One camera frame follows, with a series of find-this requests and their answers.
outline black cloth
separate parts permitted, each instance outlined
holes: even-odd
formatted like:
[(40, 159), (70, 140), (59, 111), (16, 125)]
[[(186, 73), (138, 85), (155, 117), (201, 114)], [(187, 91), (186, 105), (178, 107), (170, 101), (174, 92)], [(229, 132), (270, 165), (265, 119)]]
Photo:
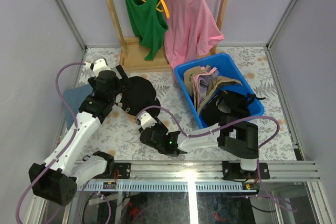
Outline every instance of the black cloth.
[[(148, 106), (161, 105), (156, 98), (156, 90), (149, 80), (141, 76), (133, 76), (129, 80), (132, 82), (132, 87), (121, 93), (120, 103), (123, 111), (130, 115), (137, 115)], [(148, 109), (147, 112), (155, 117), (160, 113), (160, 109)]]
[(208, 126), (218, 123), (223, 115), (231, 115), (235, 118), (250, 116), (248, 106), (254, 101), (242, 94), (220, 90), (201, 111), (201, 118)]

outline white wall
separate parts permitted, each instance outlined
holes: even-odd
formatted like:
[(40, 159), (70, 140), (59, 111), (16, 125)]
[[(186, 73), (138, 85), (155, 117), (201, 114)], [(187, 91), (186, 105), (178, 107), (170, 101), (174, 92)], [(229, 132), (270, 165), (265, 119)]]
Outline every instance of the white wall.
[[(63, 0), (87, 45), (118, 45), (105, 0)], [(220, 0), (206, 0), (217, 18)], [(228, 0), (222, 32), (226, 44), (265, 44), (290, 0)], [(125, 37), (133, 37), (124, 0), (114, 0)]]
[[(28, 170), (50, 154), (57, 138), (63, 106), (56, 73), (79, 61), (81, 50), (54, 0), (0, 0), (0, 6), (0, 222), (16, 223), (16, 203), (30, 184)], [(74, 75), (64, 73), (62, 90)]]
[(299, 0), (272, 47), (304, 153), (336, 217), (335, 0)]

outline glass panel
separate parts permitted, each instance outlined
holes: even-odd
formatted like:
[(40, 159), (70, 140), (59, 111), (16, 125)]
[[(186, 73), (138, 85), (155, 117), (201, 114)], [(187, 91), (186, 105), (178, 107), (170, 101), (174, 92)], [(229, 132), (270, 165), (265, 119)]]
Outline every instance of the glass panel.
[(60, 224), (64, 218), (64, 213), (65, 207), (60, 207), (56, 203), (48, 201), (42, 217), (42, 223), (46, 223), (49, 219), (52, 219), (49, 222), (50, 224)]
[[(102, 193), (110, 200), (112, 215), (109, 223), (317, 223), (304, 183), (265, 183), (265, 186), (270, 194), (291, 202), (298, 211), (283, 210), (268, 198), (260, 197), (265, 195), (263, 190), (260, 190), (257, 198), (234, 198), (241, 194), (197, 192), (193, 183), (188, 184), (187, 192)], [(289, 204), (283, 201), (280, 203), (290, 208)], [(73, 204), (70, 213), (74, 218), (69, 218), (69, 224), (77, 223), (75, 205)], [(92, 192), (83, 193), (79, 211), (83, 210), (83, 224), (106, 223), (107, 204), (98, 196), (92, 195)]]

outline blue plastic bin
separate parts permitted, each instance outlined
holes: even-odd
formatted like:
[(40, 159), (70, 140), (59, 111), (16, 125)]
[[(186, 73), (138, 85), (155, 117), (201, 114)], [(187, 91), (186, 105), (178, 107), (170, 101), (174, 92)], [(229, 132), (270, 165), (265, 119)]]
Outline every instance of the blue plastic bin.
[[(183, 82), (183, 74), (186, 70), (196, 67), (196, 66), (203, 66), (205, 67), (206, 65), (210, 65), (211, 67), (216, 67), (218, 69), (219, 75), (220, 76), (226, 76), (232, 79), (237, 79), (239, 81), (241, 81), (241, 83), (243, 84), (243, 86), (245, 86), (248, 90), (249, 93), (254, 94), (253, 90), (251, 89), (251, 87), (247, 84), (245, 78), (243, 77), (242, 73), (240, 73), (239, 69), (237, 68), (237, 66), (235, 65), (235, 63), (233, 62), (233, 60), (231, 59), (230, 55), (228, 54), (216, 54), (216, 55), (212, 55), (209, 57), (205, 57), (203, 59), (199, 59), (199, 60), (193, 60), (181, 65), (178, 65), (174, 72), (176, 75), (177, 80), (179, 81), (181, 87), (182, 87), (182, 91), (188, 101), (188, 104), (196, 118), (198, 127), (200, 129), (207, 127), (207, 125), (204, 123), (202, 124), (200, 117), (197, 114), (197, 111), (194, 107), (194, 103), (193, 103), (193, 99), (191, 99), (190, 95), (187, 92), (187, 89), (185, 88), (184, 82)], [(235, 87), (230, 86), (230, 90), (231, 91), (236, 91), (239, 93), (239, 86), (237, 85)], [(248, 106), (248, 109), (251, 113), (251, 115), (263, 115), (264, 113), (264, 106), (262, 105), (262, 103), (255, 99), (253, 103), (251, 103)]]

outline table surface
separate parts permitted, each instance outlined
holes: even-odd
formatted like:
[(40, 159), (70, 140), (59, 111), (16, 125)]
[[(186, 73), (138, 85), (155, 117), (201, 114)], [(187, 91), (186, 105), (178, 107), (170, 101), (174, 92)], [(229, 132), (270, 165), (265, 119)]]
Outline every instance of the table surface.
[[(219, 51), (226, 52), (232, 57), (258, 97), (266, 97), (261, 101), (265, 107), (264, 115), (273, 116), (281, 125), (280, 132), (275, 139), (260, 149), (260, 160), (296, 160), (290, 133), (284, 120), (263, 47), (219, 47)], [(119, 63), (120, 48), (90, 48), (86, 53), (86, 61), (92, 62), (102, 56), (107, 59), (110, 67), (115, 67)], [(90, 76), (92, 76), (91, 70), (83, 70), (78, 86), (87, 84)], [(142, 76), (150, 80), (156, 89), (161, 106), (169, 109), (178, 118), (183, 129), (198, 128), (182, 89), (173, 79), (171, 72), (131, 73), (129, 76)], [(160, 112), (159, 118), (170, 131), (177, 130), (177, 126), (168, 114)], [(252, 122), (259, 126), (259, 143), (270, 137), (276, 129), (274, 122), (268, 120), (253, 120)], [(103, 151), (113, 155), (115, 160), (235, 161), (239, 159), (219, 147), (195, 150), (179, 157), (168, 157), (140, 143), (138, 128), (133, 116), (115, 106), (89, 139), (79, 158), (91, 155), (95, 151)]]

